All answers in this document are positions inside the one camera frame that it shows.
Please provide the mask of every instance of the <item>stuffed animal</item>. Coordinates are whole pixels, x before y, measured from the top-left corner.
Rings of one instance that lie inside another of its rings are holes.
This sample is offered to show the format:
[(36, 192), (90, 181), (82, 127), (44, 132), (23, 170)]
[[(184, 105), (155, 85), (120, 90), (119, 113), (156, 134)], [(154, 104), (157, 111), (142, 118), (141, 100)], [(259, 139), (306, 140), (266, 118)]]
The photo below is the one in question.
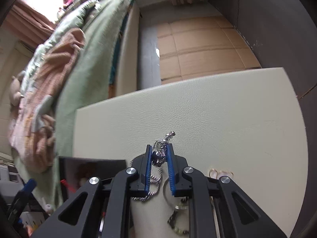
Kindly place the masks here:
[(21, 71), (17, 77), (12, 76), (12, 82), (9, 89), (9, 99), (13, 106), (18, 106), (23, 95), (20, 93), (20, 86), (25, 75), (25, 71)]

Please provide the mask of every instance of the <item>silver screw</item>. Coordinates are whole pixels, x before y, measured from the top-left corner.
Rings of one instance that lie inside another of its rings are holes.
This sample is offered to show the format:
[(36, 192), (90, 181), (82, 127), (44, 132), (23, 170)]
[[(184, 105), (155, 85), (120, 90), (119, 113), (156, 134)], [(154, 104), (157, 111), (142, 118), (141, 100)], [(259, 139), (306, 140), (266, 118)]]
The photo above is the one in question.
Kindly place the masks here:
[(90, 184), (97, 184), (99, 182), (99, 178), (98, 177), (91, 177), (89, 179)]
[(194, 168), (187, 166), (184, 168), (184, 172), (187, 174), (191, 174), (194, 171)]
[(222, 176), (220, 178), (220, 181), (223, 183), (229, 183), (230, 182), (230, 178), (228, 176)]
[(132, 174), (134, 174), (136, 171), (137, 171), (137, 170), (135, 170), (135, 168), (129, 167), (129, 168), (126, 170), (126, 173), (127, 173), (128, 175), (132, 175)]

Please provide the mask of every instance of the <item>textured leather tabletop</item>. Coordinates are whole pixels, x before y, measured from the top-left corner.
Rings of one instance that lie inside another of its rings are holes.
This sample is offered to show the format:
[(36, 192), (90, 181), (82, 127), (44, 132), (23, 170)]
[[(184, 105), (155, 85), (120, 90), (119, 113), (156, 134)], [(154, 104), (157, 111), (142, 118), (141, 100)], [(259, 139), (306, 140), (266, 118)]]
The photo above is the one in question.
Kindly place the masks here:
[[(81, 108), (73, 156), (129, 162), (169, 131), (176, 133), (175, 154), (205, 175), (210, 168), (232, 171), (290, 236), (305, 194), (308, 155), (301, 109), (282, 68), (190, 79)], [(177, 237), (166, 223), (172, 212), (162, 189), (147, 203), (133, 202), (136, 237)]]

